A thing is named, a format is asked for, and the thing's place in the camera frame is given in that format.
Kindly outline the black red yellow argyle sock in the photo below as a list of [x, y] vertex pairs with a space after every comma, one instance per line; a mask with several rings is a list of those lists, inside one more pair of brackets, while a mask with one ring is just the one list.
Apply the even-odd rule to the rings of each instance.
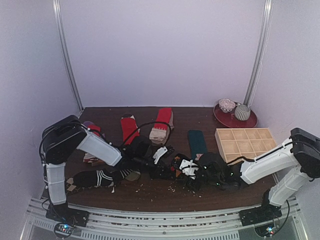
[[177, 153], [170, 163], [170, 172], [173, 180], [182, 181], [186, 178], [186, 175], [180, 170], [182, 160], [190, 161], [190, 158], [184, 154]]

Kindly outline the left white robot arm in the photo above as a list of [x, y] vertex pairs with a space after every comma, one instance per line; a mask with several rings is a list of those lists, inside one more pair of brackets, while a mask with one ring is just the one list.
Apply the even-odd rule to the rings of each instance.
[[44, 168], [44, 182], [48, 190], [52, 213], [61, 222], [72, 218], [67, 205], [65, 180], [66, 162], [79, 150], [101, 160], [116, 169], [84, 171], [73, 177], [71, 186], [77, 188], [109, 187], [116, 185], [139, 166], [156, 167], [168, 152], [164, 144], [156, 147], [144, 136], [135, 136], [133, 130], [121, 145], [113, 145], [103, 134], [82, 124], [78, 117], [70, 115], [42, 132], [38, 154]]

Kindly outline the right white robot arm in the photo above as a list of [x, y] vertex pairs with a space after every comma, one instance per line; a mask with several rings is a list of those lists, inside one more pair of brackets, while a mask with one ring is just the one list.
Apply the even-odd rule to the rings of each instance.
[[320, 177], [319, 137], [296, 127], [282, 144], [255, 158], [239, 156], [226, 163], [220, 154], [207, 152], [197, 161], [181, 160], [178, 167], [193, 188], [208, 184], [221, 190], [239, 190], [287, 168], [285, 177], [263, 195], [263, 205], [256, 210], [261, 221], [268, 220], [307, 182]]

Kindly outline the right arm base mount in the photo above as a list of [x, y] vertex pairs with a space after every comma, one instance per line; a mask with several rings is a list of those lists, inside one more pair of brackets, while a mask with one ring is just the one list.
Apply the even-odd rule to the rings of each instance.
[[254, 225], [255, 233], [262, 238], [271, 238], [276, 233], [276, 220], [279, 221], [281, 216], [281, 207], [269, 204], [239, 212], [242, 226]]

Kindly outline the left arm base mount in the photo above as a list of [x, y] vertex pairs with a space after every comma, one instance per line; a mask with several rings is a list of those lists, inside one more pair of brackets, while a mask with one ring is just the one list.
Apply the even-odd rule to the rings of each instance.
[[70, 237], [77, 227], [86, 227], [90, 213], [63, 206], [62, 208], [49, 205], [45, 217], [56, 221], [53, 233], [61, 239]]

